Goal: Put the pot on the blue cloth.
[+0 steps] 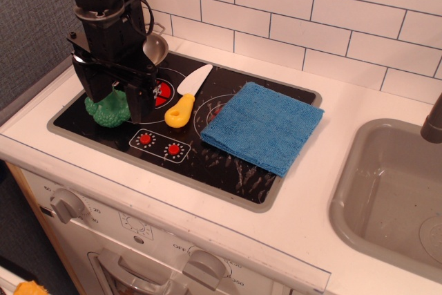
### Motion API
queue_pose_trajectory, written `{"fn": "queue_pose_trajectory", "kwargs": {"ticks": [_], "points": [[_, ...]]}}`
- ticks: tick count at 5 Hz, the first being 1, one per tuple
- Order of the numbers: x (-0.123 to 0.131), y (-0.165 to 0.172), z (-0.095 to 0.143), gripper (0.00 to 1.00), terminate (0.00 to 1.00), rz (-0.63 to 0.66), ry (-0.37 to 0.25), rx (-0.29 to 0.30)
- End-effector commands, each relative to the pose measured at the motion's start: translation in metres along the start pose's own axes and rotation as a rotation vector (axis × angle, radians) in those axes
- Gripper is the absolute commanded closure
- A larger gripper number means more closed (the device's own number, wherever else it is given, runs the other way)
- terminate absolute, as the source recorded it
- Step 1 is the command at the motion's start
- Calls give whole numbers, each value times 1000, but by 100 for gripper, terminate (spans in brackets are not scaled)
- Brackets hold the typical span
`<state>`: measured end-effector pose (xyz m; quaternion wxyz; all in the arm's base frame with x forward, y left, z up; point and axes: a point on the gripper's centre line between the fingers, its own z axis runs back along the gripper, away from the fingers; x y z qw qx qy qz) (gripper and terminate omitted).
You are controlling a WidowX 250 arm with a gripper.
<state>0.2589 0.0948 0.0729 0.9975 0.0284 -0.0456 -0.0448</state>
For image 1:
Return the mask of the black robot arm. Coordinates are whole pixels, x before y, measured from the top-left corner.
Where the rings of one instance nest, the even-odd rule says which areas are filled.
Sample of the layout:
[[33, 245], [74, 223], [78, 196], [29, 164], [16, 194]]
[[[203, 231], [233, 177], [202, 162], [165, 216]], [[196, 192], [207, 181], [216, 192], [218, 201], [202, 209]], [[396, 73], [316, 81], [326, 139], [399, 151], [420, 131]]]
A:
[[146, 0], [75, 0], [75, 15], [84, 31], [68, 38], [73, 66], [93, 102], [124, 87], [131, 120], [145, 122], [155, 109], [157, 67], [143, 47], [154, 23], [144, 20]]

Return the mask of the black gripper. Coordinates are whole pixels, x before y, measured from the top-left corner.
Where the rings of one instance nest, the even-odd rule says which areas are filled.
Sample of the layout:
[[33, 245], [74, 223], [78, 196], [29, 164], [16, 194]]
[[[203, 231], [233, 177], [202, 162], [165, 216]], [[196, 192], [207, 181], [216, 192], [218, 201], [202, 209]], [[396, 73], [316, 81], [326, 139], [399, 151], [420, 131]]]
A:
[[75, 72], [93, 102], [113, 90], [115, 81], [124, 90], [135, 124], [146, 122], [155, 108], [157, 68], [144, 54], [151, 33], [144, 24], [144, 0], [75, 0], [75, 15], [83, 33], [69, 37]]

